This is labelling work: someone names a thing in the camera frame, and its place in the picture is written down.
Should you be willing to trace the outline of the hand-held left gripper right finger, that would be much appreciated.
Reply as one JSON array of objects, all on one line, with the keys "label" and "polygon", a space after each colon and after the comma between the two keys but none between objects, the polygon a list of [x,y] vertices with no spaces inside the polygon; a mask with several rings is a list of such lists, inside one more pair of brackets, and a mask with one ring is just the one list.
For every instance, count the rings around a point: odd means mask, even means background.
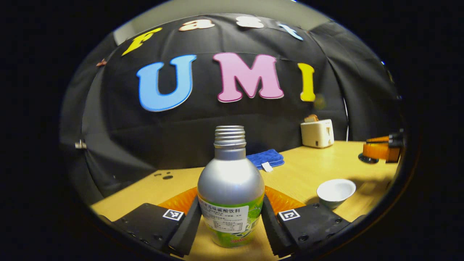
[{"label": "hand-held left gripper right finger", "polygon": [[317,257],[341,244],[348,230],[364,219],[349,222],[320,203],[306,205],[265,187],[262,221],[276,256]]}]

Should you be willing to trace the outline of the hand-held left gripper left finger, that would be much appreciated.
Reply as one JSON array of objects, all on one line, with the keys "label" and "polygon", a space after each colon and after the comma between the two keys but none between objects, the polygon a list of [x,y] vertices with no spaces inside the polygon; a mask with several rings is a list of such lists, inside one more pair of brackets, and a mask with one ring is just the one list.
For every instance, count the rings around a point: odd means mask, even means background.
[{"label": "hand-held left gripper left finger", "polygon": [[98,216],[148,248],[184,257],[190,254],[202,218],[197,195],[194,187],[159,205],[143,203],[115,221]]}]

